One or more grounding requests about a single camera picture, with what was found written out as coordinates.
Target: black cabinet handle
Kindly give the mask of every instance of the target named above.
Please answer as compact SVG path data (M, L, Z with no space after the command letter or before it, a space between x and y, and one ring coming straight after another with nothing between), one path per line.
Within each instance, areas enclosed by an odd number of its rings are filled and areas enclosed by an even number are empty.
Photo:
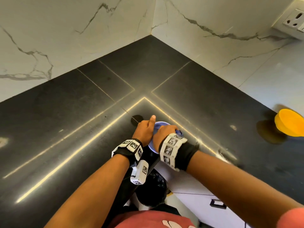
M218 199L212 199L211 202L210 202L210 206L211 207L215 207L215 208L219 208L219 209L226 209L227 208L227 206L225 204L218 205L218 204L215 204L215 202L220 202L220 200L218 200Z

